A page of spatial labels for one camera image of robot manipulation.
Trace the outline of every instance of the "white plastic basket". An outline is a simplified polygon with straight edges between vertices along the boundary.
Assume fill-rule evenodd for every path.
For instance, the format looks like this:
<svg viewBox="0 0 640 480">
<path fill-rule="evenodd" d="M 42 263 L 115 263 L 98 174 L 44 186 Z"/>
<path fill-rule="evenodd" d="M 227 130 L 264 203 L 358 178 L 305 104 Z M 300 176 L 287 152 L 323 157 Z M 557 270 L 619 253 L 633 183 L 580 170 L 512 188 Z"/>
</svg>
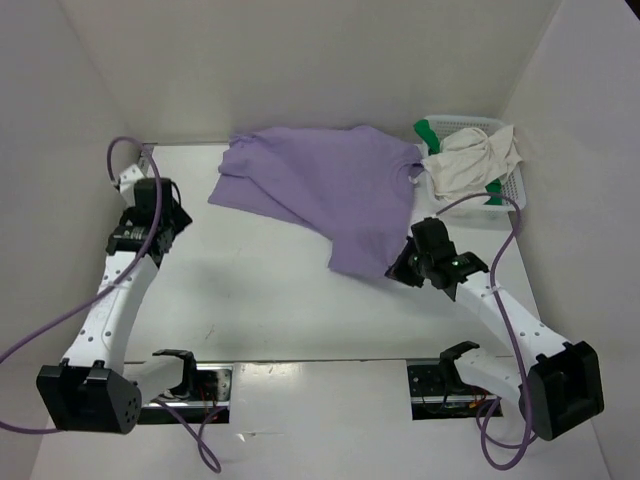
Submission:
<svg viewBox="0 0 640 480">
<path fill-rule="evenodd" d="M 500 120 L 486 117 L 464 117 L 458 115 L 429 115 L 425 117 L 429 121 L 431 129 L 438 136 L 438 140 L 442 141 L 452 133 L 456 133 L 463 128 L 475 127 L 479 128 L 487 135 L 493 135 L 496 131 L 505 127 L 506 124 Z M 422 145 L 422 151 L 426 157 L 428 147 L 426 144 Z M 438 209 L 446 207 L 449 202 L 436 197 L 435 188 L 433 186 L 433 180 L 429 173 L 426 174 L 426 186 L 429 196 L 429 200 L 438 207 Z M 511 173 L 505 183 L 502 184 L 501 192 L 509 198 L 515 200 L 520 209 L 523 209 L 527 204 L 527 197 L 524 193 L 524 184 L 522 183 L 522 174 L 520 173 L 520 165 L 516 165 L 515 170 Z M 503 202 L 502 205 L 478 205 L 463 202 L 460 205 L 449 210 L 453 215 L 459 216 L 460 214 L 468 215 L 483 215 L 487 218 L 497 218 L 505 214 L 506 212 L 512 212 L 515 208 L 513 205 Z"/>
</svg>

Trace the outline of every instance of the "green cloth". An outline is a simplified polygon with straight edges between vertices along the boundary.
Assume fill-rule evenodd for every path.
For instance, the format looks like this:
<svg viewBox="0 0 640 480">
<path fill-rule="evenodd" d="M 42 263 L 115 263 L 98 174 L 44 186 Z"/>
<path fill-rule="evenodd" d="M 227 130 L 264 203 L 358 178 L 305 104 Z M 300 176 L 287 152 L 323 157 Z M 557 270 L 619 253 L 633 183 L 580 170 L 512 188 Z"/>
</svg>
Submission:
<svg viewBox="0 0 640 480">
<path fill-rule="evenodd" d="M 440 140 L 438 140 L 436 132 L 431 130 L 428 120 L 425 120 L 424 118 L 422 120 L 418 120 L 413 125 L 413 130 L 429 147 L 429 155 L 440 153 Z"/>
<path fill-rule="evenodd" d="M 493 182 L 491 182 L 489 185 L 487 185 L 484 188 L 489 193 L 500 193 L 502 191 L 502 184 L 500 183 L 500 180 L 496 178 Z M 484 202 L 484 204 L 485 205 L 502 205 L 502 199 L 491 197 L 489 198 L 488 201 Z"/>
</svg>

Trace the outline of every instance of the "lavender shirt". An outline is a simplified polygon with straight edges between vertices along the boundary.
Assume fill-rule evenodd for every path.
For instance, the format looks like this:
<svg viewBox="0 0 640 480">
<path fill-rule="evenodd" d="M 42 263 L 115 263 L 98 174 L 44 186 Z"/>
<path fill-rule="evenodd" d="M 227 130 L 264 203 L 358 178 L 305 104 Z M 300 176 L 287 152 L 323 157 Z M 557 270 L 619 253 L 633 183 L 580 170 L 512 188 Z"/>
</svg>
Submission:
<svg viewBox="0 0 640 480">
<path fill-rule="evenodd" d="M 383 277 L 400 254 L 422 155 L 372 127 L 235 136 L 209 203 L 295 223 L 333 242 L 329 268 Z"/>
</svg>

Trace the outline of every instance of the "white table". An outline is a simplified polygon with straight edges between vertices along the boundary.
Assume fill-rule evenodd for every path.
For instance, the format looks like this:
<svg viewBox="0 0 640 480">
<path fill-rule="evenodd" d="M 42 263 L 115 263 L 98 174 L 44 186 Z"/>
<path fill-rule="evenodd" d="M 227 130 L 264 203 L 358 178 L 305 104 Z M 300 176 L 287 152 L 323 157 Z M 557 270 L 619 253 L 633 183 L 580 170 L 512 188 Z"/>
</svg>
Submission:
<svg viewBox="0 0 640 480">
<path fill-rule="evenodd" d="M 507 353 L 442 292 L 361 282 L 326 268 L 329 242 L 302 227 L 206 203 L 226 146 L 158 147 L 161 173 L 182 190 L 194 224 L 179 237 L 140 309 L 127 359 L 185 348 L 199 360 L 327 360 L 435 357 L 462 340 Z M 422 188 L 414 219 L 431 213 Z M 508 220 L 449 231 L 459 251 L 489 263 Z M 536 313 L 517 246 L 499 279 Z M 521 435 L 507 410 L 491 431 Z M 228 425 L 210 426 L 221 479 L 494 479 L 471 419 L 412 421 L 400 360 L 237 364 Z M 505 462 L 510 453 L 494 451 Z M 43 439 L 32 480 L 208 479 L 179 425 L 138 426 L 125 437 L 63 433 Z M 590 422 L 536 442 L 504 476 L 606 480 Z"/>
<path fill-rule="evenodd" d="M 535 442 L 503 474 L 484 460 L 472 419 L 412 421 L 409 402 L 400 360 L 241 364 L 230 423 L 205 434 L 222 463 L 219 477 L 184 429 L 170 425 L 137 426 L 126 436 L 48 435 L 31 480 L 609 479 L 590 422 Z M 508 418 L 494 419 L 491 432 L 513 441 L 522 421 Z M 497 461 L 510 458 L 491 450 Z"/>
<path fill-rule="evenodd" d="M 330 242 L 319 234 L 209 205 L 226 149 L 155 148 L 161 174 L 177 182 L 194 222 L 165 256 L 145 297 L 128 361 L 144 361 L 161 348 L 189 349 L 202 361 L 424 358 L 463 340 L 508 353 L 430 285 L 412 289 L 333 273 L 326 267 Z M 431 213 L 419 186 L 414 220 Z M 506 216 L 483 228 L 448 225 L 458 251 L 471 250 L 487 264 L 511 228 Z M 504 256 L 498 279 L 537 313 L 517 245 Z"/>
</svg>

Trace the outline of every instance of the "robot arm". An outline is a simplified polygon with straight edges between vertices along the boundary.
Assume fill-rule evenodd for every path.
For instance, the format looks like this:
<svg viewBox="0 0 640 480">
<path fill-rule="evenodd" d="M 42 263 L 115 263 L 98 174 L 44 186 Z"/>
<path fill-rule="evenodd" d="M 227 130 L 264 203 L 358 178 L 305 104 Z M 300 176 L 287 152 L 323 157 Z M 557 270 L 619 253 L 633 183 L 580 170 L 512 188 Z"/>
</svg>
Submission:
<svg viewBox="0 0 640 480">
<path fill-rule="evenodd" d="M 441 220 L 426 218 L 411 227 L 413 237 L 386 276 L 413 287 L 425 280 L 476 315 L 513 351 L 495 292 L 509 316 L 529 382 L 533 430 L 552 440 L 604 409 L 598 356 L 586 342 L 575 345 L 541 323 L 503 287 L 492 288 L 489 268 L 471 252 L 458 254 Z M 473 342 L 440 355 L 450 391 L 476 385 L 520 407 L 522 379 L 512 358 L 496 358 Z"/>
<path fill-rule="evenodd" d="M 109 236 L 108 256 L 98 291 L 113 290 L 96 302 L 59 365 L 43 366 L 36 385 L 60 430 L 128 433 L 144 404 L 174 386 L 177 395 L 194 390 L 196 362 L 191 352 L 162 350 L 124 376 L 124 354 L 142 299 L 173 239 L 191 218 L 173 199 L 173 183 L 161 179 L 160 223 L 147 254 L 121 283 L 112 285 L 150 234 L 156 185 L 137 166 L 120 175 L 118 189 L 128 208 Z"/>
</svg>

